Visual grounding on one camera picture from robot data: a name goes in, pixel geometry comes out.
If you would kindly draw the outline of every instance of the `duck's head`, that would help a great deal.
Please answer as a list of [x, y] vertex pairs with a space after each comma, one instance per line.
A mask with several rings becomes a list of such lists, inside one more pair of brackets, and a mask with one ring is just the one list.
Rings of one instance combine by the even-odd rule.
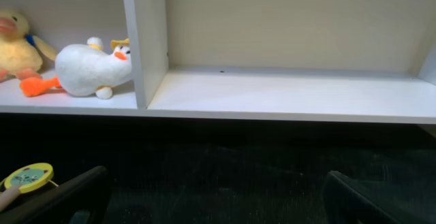
[[130, 62], [130, 47], [125, 44], [120, 44], [115, 47], [112, 56], [116, 57], [120, 61]]
[[0, 11], [0, 37], [22, 38], [29, 30], [29, 22], [22, 14], [12, 10]]

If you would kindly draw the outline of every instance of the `cartoon cat face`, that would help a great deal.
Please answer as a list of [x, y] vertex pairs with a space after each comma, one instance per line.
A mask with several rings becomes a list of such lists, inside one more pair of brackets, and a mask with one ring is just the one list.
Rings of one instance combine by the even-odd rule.
[[25, 168], [22, 172], [15, 175], [11, 180], [11, 185], [27, 185], [39, 180], [48, 170]]

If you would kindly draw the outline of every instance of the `blue backpack strap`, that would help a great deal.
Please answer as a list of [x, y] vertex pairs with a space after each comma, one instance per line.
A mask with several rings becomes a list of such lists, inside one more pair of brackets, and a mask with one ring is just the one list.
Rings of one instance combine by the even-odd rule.
[[31, 44], [33, 47], [36, 47], [35, 40], [33, 40], [33, 36], [32, 35], [26, 34], [25, 38], [26, 38], [26, 40], [28, 41], [29, 44]]

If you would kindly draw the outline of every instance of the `toy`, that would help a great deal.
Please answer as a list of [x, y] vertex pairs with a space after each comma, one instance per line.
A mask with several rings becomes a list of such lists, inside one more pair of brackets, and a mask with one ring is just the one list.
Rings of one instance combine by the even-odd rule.
[[111, 98], [112, 87], [131, 80], [129, 39], [112, 41], [112, 54], [101, 51], [102, 41], [98, 37], [88, 39], [87, 43], [62, 49], [55, 61], [57, 77], [27, 78], [20, 83], [23, 93], [34, 97], [53, 87], [62, 87], [77, 97], [95, 93], [100, 99]]
[[0, 212], [10, 205], [20, 194], [36, 191], [50, 182], [53, 178], [53, 167], [48, 163], [34, 163], [16, 170], [5, 180], [0, 182], [0, 187], [4, 183], [5, 191], [0, 193]]
[[0, 11], [0, 81], [7, 75], [21, 80], [41, 78], [37, 71], [42, 58], [37, 49], [55, 60], [57, 51], [40, 38], [29, 35], [29, 29], [27, 19], [21, 14], [12, 10]]

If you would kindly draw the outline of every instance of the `orange beak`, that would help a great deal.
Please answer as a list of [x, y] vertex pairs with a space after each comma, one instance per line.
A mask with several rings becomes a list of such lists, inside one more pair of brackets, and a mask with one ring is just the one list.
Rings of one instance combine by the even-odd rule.
[[118, 58], [118, 59], [120, 59], [120, 60], [123, 60], [123, 61], [126, 61], [127, 60], [127, 56], [125, 56], [125, 54], [124, 53], [122, 53], [122, 52], [115, 52], [115, 57], [116, 58]]
[[11, 34], [16, 31], [15, 22], [8, 18], [0, 18], [0, 33]]

